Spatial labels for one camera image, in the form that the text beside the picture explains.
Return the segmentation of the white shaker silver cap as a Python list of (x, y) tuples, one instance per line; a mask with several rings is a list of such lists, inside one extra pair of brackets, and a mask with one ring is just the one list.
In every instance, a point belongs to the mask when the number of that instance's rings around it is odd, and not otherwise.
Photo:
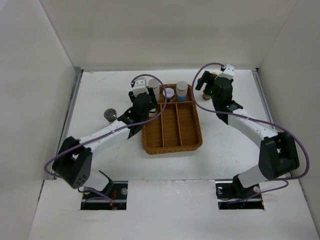
[[(156, 102), (158, 103), (160, 101), (160, 83), (155, 78), (152, 78), (148, 81), (148, 87), (153, 89), (153, 93), (155, 95)], [(158, 104), (156, 104), (155, 108), (153, 108), (149, 111), (148, 116), (150, 118), (153, 118), (154, 116), (157, 115), (157, 111), (158, 111), (157, 107), (158, 107)]]

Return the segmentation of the white shaker blue label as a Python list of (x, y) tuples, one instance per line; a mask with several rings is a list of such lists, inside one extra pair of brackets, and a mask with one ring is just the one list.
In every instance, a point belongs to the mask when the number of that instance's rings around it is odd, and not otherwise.
[(178, 102), (185, 102), (188, 94), (188, 84), (185, 81), (179, 81), (175, 87), (176, 99)]

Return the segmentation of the spice jar red label lid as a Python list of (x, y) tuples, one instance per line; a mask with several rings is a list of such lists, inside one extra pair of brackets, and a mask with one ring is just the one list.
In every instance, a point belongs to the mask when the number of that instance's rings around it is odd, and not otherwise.
[(162, 91), (163, 97), (166, 99), (166, 102), (169, 103), (171, 101), (171, 99), (174, 98), (175, 96), (175, 91), (173, 88), (171, 87), (166, 87), (163, 91)]

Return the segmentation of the dark pepper grinder jar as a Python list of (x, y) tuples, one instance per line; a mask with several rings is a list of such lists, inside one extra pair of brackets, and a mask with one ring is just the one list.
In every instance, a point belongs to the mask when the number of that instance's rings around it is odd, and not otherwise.
[(108, 108), (104, 111), (103, 116), (109, 123), (113, 123), (117, 119), (117, 111), (114, 108)]

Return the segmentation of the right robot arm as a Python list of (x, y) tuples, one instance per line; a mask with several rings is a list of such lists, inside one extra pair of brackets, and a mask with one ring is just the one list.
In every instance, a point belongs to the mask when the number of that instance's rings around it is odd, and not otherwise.
[(233, 73), (219, 75), (205, 71), (197, 80), (196, 90), (212, 101), (217, 117), (249, 138), (258, 148), (258, 162), (250, 169), (235, 175), (230, 193), (245, 197), (254, 185), (272, 181), (300, 166), (294, 138), (284, 132), (251, 120), (243, 106), (233, 100)]

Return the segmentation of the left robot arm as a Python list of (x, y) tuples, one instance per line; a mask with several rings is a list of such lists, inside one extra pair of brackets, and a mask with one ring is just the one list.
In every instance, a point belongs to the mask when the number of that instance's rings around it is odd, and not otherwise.
[(93, 159), (112, 145), (139, 133), (149, 119), (149, 112), (157, 107), (150, 87), (130, 91), (129, 98), (132, 107), (109, 126), (86, 137), (76, 139), (70, 136), (63, 141), (52, 170), (73, 189), (95, 189), (96, 195), (103, 200), (112, 195), (111, 179), (102, 171), (92, 171)]

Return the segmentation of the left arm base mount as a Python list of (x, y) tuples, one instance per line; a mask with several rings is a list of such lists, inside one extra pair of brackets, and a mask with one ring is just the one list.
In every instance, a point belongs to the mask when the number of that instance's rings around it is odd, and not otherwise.
[(80, 187), (78, 192), (82, 194), (80, 209), (88, 211), (123, 211), (127, 209), (127, 198), (129, 191), (128, 181), (113, 181), (101, 170), (98, 177), (103, 180), (104, 189), (98, 191), (93, 187)]

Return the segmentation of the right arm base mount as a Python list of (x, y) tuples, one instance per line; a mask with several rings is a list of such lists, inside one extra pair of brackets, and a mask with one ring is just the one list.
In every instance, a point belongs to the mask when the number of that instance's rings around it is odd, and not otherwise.
[(243, 188), (233, 179), (215, 181), (215, 192), (219, 210), (264, 210), (261, 188), (257, 183)]

